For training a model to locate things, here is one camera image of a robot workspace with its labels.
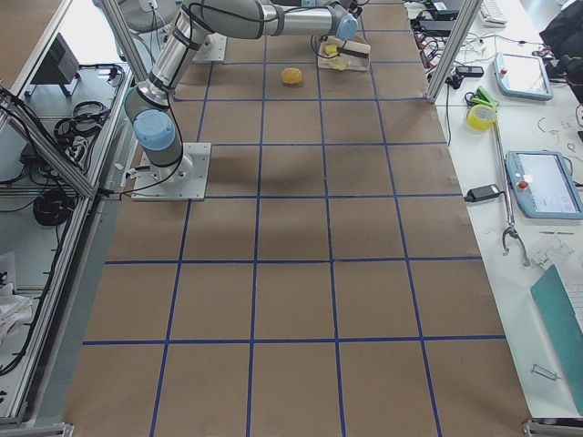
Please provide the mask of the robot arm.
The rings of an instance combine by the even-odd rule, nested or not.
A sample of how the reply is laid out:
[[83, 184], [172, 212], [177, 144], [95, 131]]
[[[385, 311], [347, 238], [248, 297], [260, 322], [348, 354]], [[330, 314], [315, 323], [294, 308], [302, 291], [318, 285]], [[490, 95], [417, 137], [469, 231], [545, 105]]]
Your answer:
[[358, 21], [343, 1], [300, 5], [264, 5], [259, 1], [184, 1], [169, 40], [148, 76], [128, 91], [125, 111], [149, 161], [156, 184], [186, 177], [186, 157], [179, 128], [169, 113], [170, 96], [212, 34], [235, 39], [263, 36], [335, 36], [349, 40]]

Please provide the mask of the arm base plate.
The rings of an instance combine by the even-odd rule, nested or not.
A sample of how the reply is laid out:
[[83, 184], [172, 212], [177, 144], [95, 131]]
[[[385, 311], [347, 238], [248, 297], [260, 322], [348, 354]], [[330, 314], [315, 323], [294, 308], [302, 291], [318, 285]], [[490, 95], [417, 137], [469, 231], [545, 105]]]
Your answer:
[[222, 63], [226, 55], [228, 38], [220, 34], [208, 35], [204, 44], [193, 57], [193, 64]]
[[175, 166], [152, 166], [145, 152], [140, 165], [148, 169], [138, 172], [131, 197], [136, 201], [203, 200], [205, 198], [211, 157], [211, 143], [187, 142], [177, 170]]

